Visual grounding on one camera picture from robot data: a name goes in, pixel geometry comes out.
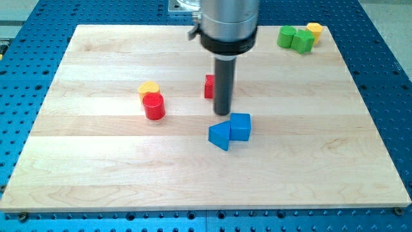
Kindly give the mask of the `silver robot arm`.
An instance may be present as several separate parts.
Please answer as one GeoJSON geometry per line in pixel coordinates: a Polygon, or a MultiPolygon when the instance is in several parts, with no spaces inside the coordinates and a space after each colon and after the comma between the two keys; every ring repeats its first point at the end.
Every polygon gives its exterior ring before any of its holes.
{"type": "Polygon", "coordinates": [[[232,61],[255,44],[259,0],[201,0],[192,14],[188,40],[200,36],[201,45],[221,61],[232,61]]]}

